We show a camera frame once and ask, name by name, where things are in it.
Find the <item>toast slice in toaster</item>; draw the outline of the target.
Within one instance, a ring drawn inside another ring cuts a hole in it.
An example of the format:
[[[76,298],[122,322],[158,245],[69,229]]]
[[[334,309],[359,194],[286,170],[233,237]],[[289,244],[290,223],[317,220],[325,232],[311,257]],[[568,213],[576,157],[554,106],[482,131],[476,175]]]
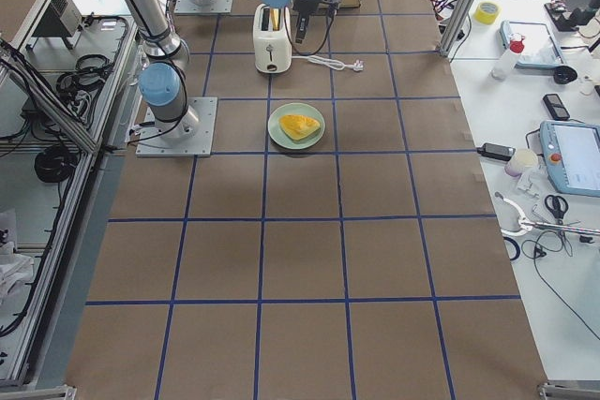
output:
[[[271,8],[269,11],[270,27],[273,32],[281,29],[285,10],[282,8]]]

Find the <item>yellow pastry on plate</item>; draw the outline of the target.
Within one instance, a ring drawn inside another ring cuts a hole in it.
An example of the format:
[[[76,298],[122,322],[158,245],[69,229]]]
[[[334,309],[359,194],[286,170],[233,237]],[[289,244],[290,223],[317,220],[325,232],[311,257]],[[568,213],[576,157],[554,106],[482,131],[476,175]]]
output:
[[[293,141],[300,141],[321,129],[321,123],[303,114],[286,114],[278,119],[278,124],[285,135]]]

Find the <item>black scissors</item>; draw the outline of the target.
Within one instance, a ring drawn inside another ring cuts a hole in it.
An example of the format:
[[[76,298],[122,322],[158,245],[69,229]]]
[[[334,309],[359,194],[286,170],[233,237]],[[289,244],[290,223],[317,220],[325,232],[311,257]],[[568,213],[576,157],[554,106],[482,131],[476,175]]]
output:
[[[544,204],[556,222],[562,225],[564,217],[569,210],[568,201],[561,195],[549,194],[545,196]]]

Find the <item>paper cup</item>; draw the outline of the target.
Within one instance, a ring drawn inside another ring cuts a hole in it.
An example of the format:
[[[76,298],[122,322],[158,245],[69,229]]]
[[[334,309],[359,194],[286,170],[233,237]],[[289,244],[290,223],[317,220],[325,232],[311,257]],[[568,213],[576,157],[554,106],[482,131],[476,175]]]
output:
[[[538,155],[531,149],[520,148],[512,154],[504,166],[504,172],[519,177],[524,171],[538,166]]]

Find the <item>yellow tape roll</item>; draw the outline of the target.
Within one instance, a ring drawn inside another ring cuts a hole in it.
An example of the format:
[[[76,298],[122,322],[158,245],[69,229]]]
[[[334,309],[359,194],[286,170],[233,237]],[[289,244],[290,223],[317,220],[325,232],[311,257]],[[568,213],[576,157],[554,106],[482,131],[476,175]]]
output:
[[[473,18],[484,25],[492,25],[500,15],[500,7],[489,1],[480,2],[473,14]]]

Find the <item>black tape roll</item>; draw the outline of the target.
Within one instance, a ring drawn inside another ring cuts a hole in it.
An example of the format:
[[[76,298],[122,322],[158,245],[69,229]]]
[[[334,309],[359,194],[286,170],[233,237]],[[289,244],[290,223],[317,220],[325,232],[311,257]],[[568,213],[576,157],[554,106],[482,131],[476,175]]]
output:
[[[566,85],[578,78],[577,71],[569,66],[558,66],[553,71],[553,80],[559,85]]]

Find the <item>red capped squeeze bottle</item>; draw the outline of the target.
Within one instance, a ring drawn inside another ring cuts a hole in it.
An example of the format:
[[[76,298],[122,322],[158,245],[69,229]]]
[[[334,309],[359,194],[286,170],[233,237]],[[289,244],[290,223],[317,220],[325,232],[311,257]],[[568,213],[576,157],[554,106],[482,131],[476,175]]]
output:
[[[524,39],[525,37],[521,34],[511,36],[508,47],[490,72],[495,80],[505,80],[515,68],[520,55],[524,51]]]

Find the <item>white toaster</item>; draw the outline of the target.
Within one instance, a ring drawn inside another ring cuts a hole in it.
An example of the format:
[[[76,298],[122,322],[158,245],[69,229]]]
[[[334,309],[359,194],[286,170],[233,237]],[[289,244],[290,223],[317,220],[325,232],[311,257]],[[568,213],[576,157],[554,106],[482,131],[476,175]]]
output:
[[[292,63],[292,45],[289,26],[290,12],[285,10],[281,29],[273,32],[270,27],[269,11],[273,7],[259,4],[253,21],[253,46],[255,67],[259,72],[277,74],[287,71]]]

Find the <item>blue teach pendant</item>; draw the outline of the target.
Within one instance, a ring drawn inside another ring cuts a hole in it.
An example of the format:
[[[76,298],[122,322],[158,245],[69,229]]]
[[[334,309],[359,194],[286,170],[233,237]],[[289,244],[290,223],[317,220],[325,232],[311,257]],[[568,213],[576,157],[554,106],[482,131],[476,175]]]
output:
[[[544,22],[502,21],[502,44],[507,47],[513,35],[524,38],[524,50],[517,67],[528,69],[553,69],[565,64],[558,40]]]
[[[540,142],[548,179],[558,192],[599,197],[599,126],[544,121]]]

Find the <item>green plate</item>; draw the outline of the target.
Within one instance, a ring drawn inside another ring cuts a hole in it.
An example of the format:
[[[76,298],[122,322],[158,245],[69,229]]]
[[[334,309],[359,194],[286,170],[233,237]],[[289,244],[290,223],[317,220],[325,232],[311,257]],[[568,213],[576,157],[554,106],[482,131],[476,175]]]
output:
[[[306,103],[287,103],[271,113],[267,131],[270,138],[286,149],[305,149],[320,140],[325,131],[323,115]]]

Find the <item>black power adapter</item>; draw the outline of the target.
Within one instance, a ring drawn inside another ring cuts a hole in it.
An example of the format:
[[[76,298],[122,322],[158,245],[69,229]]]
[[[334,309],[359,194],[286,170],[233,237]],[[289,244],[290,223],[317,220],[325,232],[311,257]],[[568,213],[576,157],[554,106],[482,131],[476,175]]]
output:
[[[514,155],[516,149],[510,146],[485,142],[479,146],[476,151],[482,157],[500,161],[509,161]]]

